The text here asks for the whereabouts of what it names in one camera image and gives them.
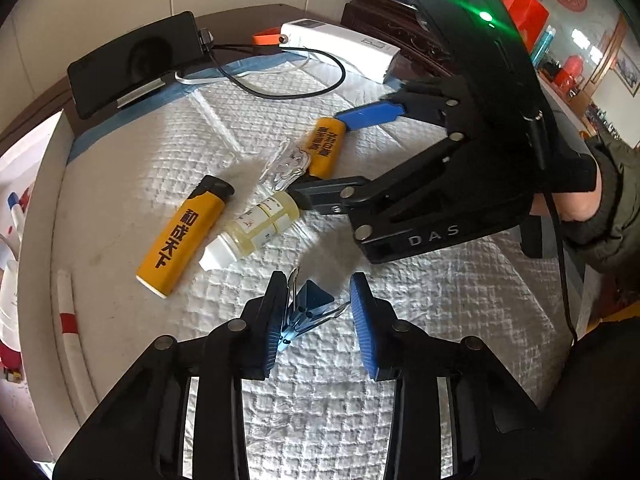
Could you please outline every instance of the charging cable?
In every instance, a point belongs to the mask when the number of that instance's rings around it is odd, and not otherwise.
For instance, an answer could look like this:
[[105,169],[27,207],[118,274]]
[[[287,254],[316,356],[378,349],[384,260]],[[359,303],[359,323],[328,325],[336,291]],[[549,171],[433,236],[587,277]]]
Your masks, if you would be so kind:
[[256,48],[274,48],[274,46],[272,46],[272,45],[254,45],[254,44],[219,44],[219,45],[209,44],[209,45],[206,45],[207,53],[209,54],[209,57],[212,60],[214,66],[216,67],[216,69],[218,69],[218,71],[228,81],[230,81],[231,83],[236,85],[238,88],[242,89],[243,91],[247,92],[248,94],[251,94],[252,96],[255,96],[255,97],[260,97],[262,99],[292,100],[292,99],[306,99],[306,98],[310,98],[310,97],[318,97],[318,96],[321,96],[321,95],[324,95],[324,94],[328,94],[329,92],[332,92],[333,90],[338,88],[338,86],[340,86],[344,82],[345,78],[347,77],[347,71],[346,71],[343,63],[337,57],[335,57],[333,54],[329,54],[328,52],[324,52],[322,50],[317,50],[315,48],[303,48],[301,46],[300,47],[278,46],[277,48],[279,48],[280,50],[285,50],[287,52],[307,52],[307,53],[321,54],[322,56],[327,56],[340,69],[340,79],[338,79],[338,81],[335,82],[334,84],[332,84],[331,86],[328,86],[327,88],[323,88],[321,90],[317,90],[315,92],[308,92],[308,93],[304,93],[304,94],[265,94],[264,92],[261,92],[259,90],[254,89],[254,88],[250,88],[249,86],[247,86],[244,83],[240,82],[239,79],[238,79],[238,76],[233,76],[229,72],[227,72],[224,68],[222,68],[222,66],[220,65],[220,63],[216,59],[216,55],[214,53],[215,50],[232,50],[232,51],[236,51],[236,52],[251,53],[251,51],[253,49],[256,49]]
[[[302,63],[300,64],[293,64],[292,67],[290,68],[286,68],[284,70],[247,70],[246,72],[241,72],[239,74],[236,74],[234,77],[235,78],[243,78],[245,76],[248,76],[250,74],[286,74],[286,73],[290,73],[290,72],[295,72],[296,70],[301,70],[303,69],[308,63],[309,60],[311,58],[307,57]],[[175,80],[178,83],[181,83],[183,85],[206,85],[209,83],[217,83],[219,81],[227,81],[226,77],[224,76],[219,76],[219,77],[206,77],[206,78],[200,78],[200,79],[188,79],[188,78],[184,78],[181,77],[177,72],[175,72],[174,74]]]

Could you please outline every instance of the red stripe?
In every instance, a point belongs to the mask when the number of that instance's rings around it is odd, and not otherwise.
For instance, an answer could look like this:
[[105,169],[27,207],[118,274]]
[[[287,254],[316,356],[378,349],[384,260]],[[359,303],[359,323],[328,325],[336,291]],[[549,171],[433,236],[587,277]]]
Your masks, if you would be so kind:
[[76,314],[60,314],[60,321],[62,322],[63,334],[78,333],[78,323],[76,323]]

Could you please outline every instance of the dark wooden furniture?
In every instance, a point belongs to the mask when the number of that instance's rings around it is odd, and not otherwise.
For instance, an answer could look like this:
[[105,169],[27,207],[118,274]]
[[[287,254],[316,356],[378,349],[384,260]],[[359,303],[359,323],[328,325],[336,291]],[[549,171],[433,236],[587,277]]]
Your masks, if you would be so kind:
[[417,76],[456,73],[451,55],[418,23],[415,11],[396,0],[351,0],[340,24],[399,47]]

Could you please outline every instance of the black cable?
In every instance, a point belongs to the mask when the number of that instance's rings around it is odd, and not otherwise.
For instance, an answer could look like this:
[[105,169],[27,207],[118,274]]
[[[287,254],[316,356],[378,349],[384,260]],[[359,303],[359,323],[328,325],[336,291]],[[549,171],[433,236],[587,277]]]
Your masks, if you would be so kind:
[[566,266],[564,263],[564,245],[562,243],[561,236],[562,227],[560,224],[560,215],[556,209],[556,203],[554,202],[553,195],[550,192],[545,191],[543,196],[545,197],[546,207],[549,209],[551,221],[554,225],[554,236],[556,237],[556,248],[558,250],[558,266],[560,267],[560,288],[562,289],[564,320],[569,328],[569,332],[571,332],[571,336],[574,338],[574,344],[576,344],[578,342],[578,333],[575,331],[574,324],[571,321],[571,310],[569,309],[569,291],[566,283]]
[[[220,63],[218,62],[218,60],[216,59],[215,54],[213,53],[214,50],[233,50],[236,52],[244,52],[242,50],[240,50],[241,48],[251,48],[251,49],[255,49],[255,48],[263,48],[263,47],[269,47],[269,48],[279,48],[280,50],[289,50],[292,52],[295,51],[300,51],[300,52],[311,52],[313,54],[321,54],[322,56],[327,56],[329,59],[331,59],[332,61],[334,61],[336,63],[336,65],[338,66],[338,68],[340,68],[340,79],[338,79],[338,81],[334,84],[332,84],[331,86],[327,87],[327,88],[323,88],[322,90],[317,90],[315,92],[309,92],[306,94],[291,94],[291,95],[286,95],[286,94],[265,94],[263,92],[258,92],[257,90],[254,90],[253,88],[249,88],[248,86],[242,84],[241,82],[238,81],[238,79],[236,79],[235,77],[233,77],[229,72],[227,72],[225,69],[222,68],[222,66],[220,65]],[[307,99],[309,97],[318,97],[324,94],[328,94],[329,92],[332,92],[333,90],[335,90],[336,88],[338,88],[338,86],[340,86],[343,82],[344,79],[347,77],[347,71],[344,68],[344,65],[342,64],[342,62],[340,62],[340,60],[335,57],[333,54],[329,54],[328,52],[324,52],[322,50],[317,50],[315,48],[303,48],[303,47],[288,47],[288,46],[279,46],[279,45],[252,45],[252,44],[213,44],[211,46],[207,47],[207,52],[209,53],[209,57],[211,58],[213,64],[215,65],[216,69],[218,69],[218,71],[224,76],[226,77],[229,81],[231,81],[234,85],[238,86],[238,88],[241,88],[242,90],[244,90],[245,92],[247,92],[248,94],[251,94],[255,97],[260,97],[262,99],[272,99],[272,100],[292,100],[292,99]]]

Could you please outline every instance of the framed picture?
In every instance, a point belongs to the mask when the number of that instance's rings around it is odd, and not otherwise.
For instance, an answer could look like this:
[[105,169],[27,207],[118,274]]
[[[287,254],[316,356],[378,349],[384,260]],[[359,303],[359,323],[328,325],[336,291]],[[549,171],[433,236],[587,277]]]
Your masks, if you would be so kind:
[[622,49],[618,51],[616,60],[613,62],[613,70],[622,79],[631,95],[635,96],[640,87],[640,70]]

